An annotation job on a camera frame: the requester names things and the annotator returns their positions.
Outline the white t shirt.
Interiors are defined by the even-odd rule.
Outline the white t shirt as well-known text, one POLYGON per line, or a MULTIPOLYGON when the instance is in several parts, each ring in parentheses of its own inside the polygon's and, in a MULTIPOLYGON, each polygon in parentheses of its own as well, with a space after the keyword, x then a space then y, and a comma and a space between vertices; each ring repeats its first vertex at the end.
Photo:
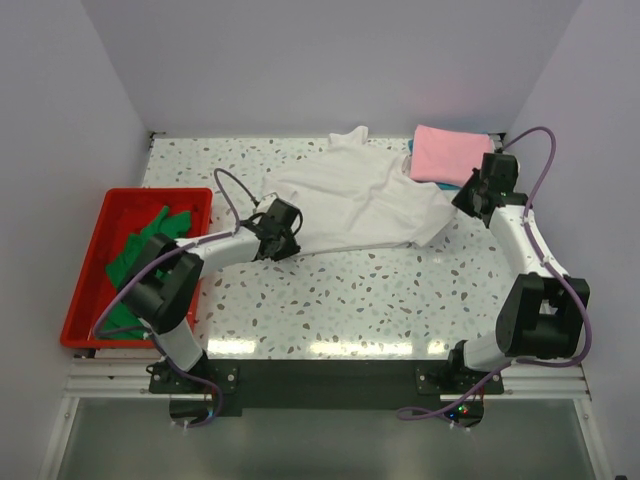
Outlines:
POLYGON ((359 249, 424 246, 455 217, 433 183, 406 174, 406 154, 367 142, 368 128, 329 135, 321 152, 265 175, 264 195, 298 207, 296 239, 303 255, 359 249))

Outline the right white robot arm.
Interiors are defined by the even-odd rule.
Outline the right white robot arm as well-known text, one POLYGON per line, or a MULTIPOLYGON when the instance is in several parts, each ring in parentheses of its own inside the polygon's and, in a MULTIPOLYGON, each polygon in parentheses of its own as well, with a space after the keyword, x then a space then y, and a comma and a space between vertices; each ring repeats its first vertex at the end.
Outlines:
POLYGON ((476 386, 481 372, 508 363, 572 366, 591 345, 586 321, 590 287, 570 276, 551 253, 530 198, 515 190, 518 174, 514 156, 486 153, 452 201, 458 210, 483 222, 515 276, 494 330, 459 342, 449 354, 445 379, 459 393, 476 386))

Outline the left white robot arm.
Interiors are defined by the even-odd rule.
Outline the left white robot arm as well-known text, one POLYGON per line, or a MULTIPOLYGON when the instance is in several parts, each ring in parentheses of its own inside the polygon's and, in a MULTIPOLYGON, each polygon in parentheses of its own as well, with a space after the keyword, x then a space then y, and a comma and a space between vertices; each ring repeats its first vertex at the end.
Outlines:
POLYGON ((298 254, 302 221, 297 207, 271 196, 233 230, 187 239, 157 234, 145 244, 118 286, 118 301, 175 365, 171 378, 183 391, 196 392, 207 380, 207 355, 186 319, 200 280, 232 265, 298 254))

